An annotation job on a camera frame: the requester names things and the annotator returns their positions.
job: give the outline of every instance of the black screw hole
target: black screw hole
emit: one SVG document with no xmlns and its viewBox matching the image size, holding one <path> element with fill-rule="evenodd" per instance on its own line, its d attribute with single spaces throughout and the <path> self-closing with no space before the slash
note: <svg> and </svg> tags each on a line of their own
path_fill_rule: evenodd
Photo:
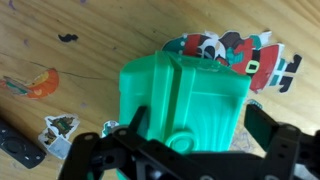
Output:
<svg viewBox="0 0 320 180">
<path fill-rule="evenodd" d="M 280 158 L 284 158 L 284 157 L 285 157 L 285 155 L 283 155 L 283 154 L 278 154 L 278 156 L 279 156 Z"/>
<path fill-rule="evenodd" d="M 106 157 L 106 163 L 107 164 L 111 164 L 114 162 L 114 157 L 113 156 L 107 156 Z"/>
<path fill-rule="evenodd" d="M 281 144 L 281 147 L 288 148 L 288 146 L 286 144 Z"/>
<path fill-rule="evenodd" d="M 308 152 L 302 151 L 300 153 L 300 158 L 302 159 L 309 159 L 310 158 L 310 154 Z"/>
</svg>

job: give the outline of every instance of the wooden surface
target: wooden surface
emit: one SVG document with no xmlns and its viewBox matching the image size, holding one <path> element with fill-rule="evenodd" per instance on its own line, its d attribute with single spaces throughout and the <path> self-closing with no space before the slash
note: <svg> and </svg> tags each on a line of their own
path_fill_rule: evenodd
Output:
<svg viewBox="0 0 320 180">
<path fill-rule="evenodd" d="M 60 72 L 57 91 L 40 100 L 0 89 L 2 117 L 39 146 L 37 136 L 46 127 L 43 118 L 48 115 L 79 115 L 81 123 L 71 141 L 83 132 L 100 133 L 105 121 L 118 119 L 118 77 L 127 62 L 153 54 L 184 32 L 204 30 L 221 35 L 233 29 L 245 37 L 269 29 L 273 42 L 286 45 L 285 58 L 300 53 L 304 59 L 288 93 L 269 88 L 249 96 L 279 121 L 309 134 L 320 129 L 319 1 L 12 2 L 14 8 L 8 0 L 0 1 L 0 76 L 31 81 L 46 70 L 35 63 Z M 78 35 L 78 41 L 60 42 L 57 35 L 67 33 Z M 49 154 L 41 165 L 27 170 L 0 151 L 0 179 L 56 179 L 62 163 Z M 115 173 L 106 176 L 113 179 Z"/>
</svg>

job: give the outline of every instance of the paper cutout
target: paper cutout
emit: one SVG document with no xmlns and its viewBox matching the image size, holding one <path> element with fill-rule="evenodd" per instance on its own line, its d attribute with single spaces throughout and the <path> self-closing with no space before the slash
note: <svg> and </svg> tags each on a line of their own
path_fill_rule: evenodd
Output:
<svg viewBox="0 0 320 180">
<path fill-rule="evenodd" d="M 249 75 L 250 89 L 255 93 L 277 85 L 283 86 L 279 90 L 283 93 L 288 91 L 293 79 L 293 74 L 285 73 L 296 73 L 302 57 L 296 54 L 294 61 L 288 63 L 281 58 L 283 44 L 267 46 L 271 35 L 271 31 L 247 38 L 241 38 L 235 31 L 227 31 L 221 37 L 213 32 L 183 34 L 167 42 L 162 50 L 219 61 L 240 74 Z"/>
<path fill-rule="evenodd" d="M 80 123 L 78 116 L 73 114 L 47 116 L 45 121 L 47 128 L 38 136 L 38 140 L 51 154 L 65 159 L 71 147 L 68 139 Z"/>
<path fill-rule="evenodd" d="M 45 117 L 45 121 L 47 126 L 52 129 L 54 134 L 67 140 L 69 139 L 71 133 L 74 132 L 80 124 L 78 116 L 73 114 L 64 114 L 57 117 L 47 116 Z"/>
<path fill-rule="evenodd" d="M 66 34 L 65 36 L 61 36 L 60 34 L 58 35 L 60 41 L 62 42 L 70 42 L 70 41 L 76 41 L 79 37 L 75 34 Z"/>
<path fill-rule="evenodd" d="M 38 140 L 54 156 L 65 159 L 71 147 L 71 143 L 61 137 L 55 136 L 50 128 L 45 129 Z"/>
<path fill-rule="evenodd" d="M 38 76 L 32 84 L 27 87 L 32 91 L 28 93 L 29 98 L 38 99 L 52 94 L 59 86 L 59 76 L 55 69 L 49 69 Z"/>
<path fill-rule="evenodd" d="M 254 105 L 258 106 L 260 109 L 263 108 L 263 106 L 262 106 L 258 101 L 254 100 L 254 99 L 249 99 L 249 100 L 247 101 L 247 103 L 248 103 L 248 104 L 254 104 Z"/>
<path fill-rule="evenodd" d="M 103 125 L 103 130 L 101 132 L 101 137 L 106 137 L 108 134 L 112 132 L 112 128 L 119 126 L 119 123 L 117 121 L 107 121 Z"/>
<path fill-rule="evenodd" d="M 0 80 L 0 85 L 9 89 L 15 95 L 39 99 L 55 92 L 59 86 L 59 76 L 55 69 L 49 69 L 38 76 L 31 84 L 23 84 L 4 76 Z"/>
<path fill-rule="evenodd" d="M 252 153 L 255 147 L 254 144 L 251 142 L 249 137 L 249 132 L 242 129 L 236 129 L 232 143 L 230 146 L 230 150 L 232 151 L 244 151 L 247 153 Z"/>
</svg>

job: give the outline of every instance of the orange sticker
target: orange sticker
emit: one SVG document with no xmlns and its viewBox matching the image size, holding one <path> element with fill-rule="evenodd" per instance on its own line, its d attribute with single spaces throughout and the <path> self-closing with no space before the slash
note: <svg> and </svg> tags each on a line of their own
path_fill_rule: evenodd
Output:
<svg viewBox="0 0 320 180">
<path fill-rule="evenodd" d="M 27 85 L 32 92 L 27 96 L 32 99 L 46 97 L 52 94 L 59 86 L 59 76 L 56 69 L 52 68 L 38 76 L 32 84 Z"/>
</svg>

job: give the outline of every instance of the small figure sticker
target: small figure sticker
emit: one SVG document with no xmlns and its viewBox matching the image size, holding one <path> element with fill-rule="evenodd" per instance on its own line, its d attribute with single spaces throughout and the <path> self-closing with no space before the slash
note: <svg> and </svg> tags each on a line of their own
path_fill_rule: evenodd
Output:
<svg viewBox="0 0 320 180">
<path fill-rule="evenodd" d="M 103 130 L 101 132 L 101 137 L 106 137 L 108 134 L 111 133 L 112 128 L 116 126 L 119 126 L 119 123 L 117 121 L 110 120 L 104 123 Z"/>
</svg>

